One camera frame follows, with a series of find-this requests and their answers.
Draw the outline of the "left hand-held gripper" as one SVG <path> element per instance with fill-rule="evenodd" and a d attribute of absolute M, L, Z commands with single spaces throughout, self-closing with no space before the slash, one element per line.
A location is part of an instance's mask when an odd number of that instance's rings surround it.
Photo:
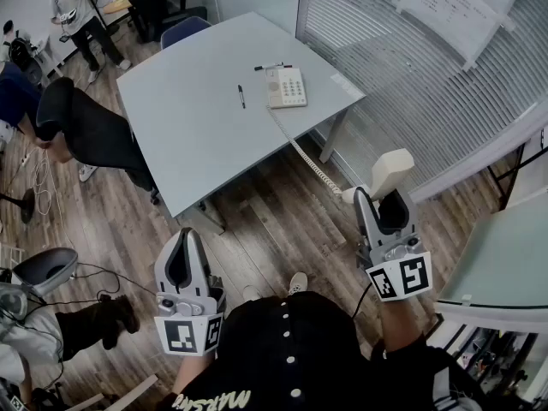
<path fill-rule="evenodd" d="M 154 273 L 159 291 L 154 320 L 164 352 L 204 356 L 215 350 L 226 293 L 222 279 L 210 276 L 199 233 L 190 228 L 175 233 L 162 248 Z"/>

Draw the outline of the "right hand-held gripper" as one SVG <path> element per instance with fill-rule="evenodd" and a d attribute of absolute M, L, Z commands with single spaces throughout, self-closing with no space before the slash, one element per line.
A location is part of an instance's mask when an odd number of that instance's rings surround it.
<path fill-rule="evenodd" d="M 405 300 L 432 289 L 431 254 L 415 232 L 416 204 L 404 188 L 396 188 L 387 200 L 390 226 L 405 235 L 389 242 L 378 225 L 380 219 L 370 196 L 363 187 L 354 191 L 360 232 L 370 246 L 358 251 L 358 267 L 367 274 L 382 302 Z"/>

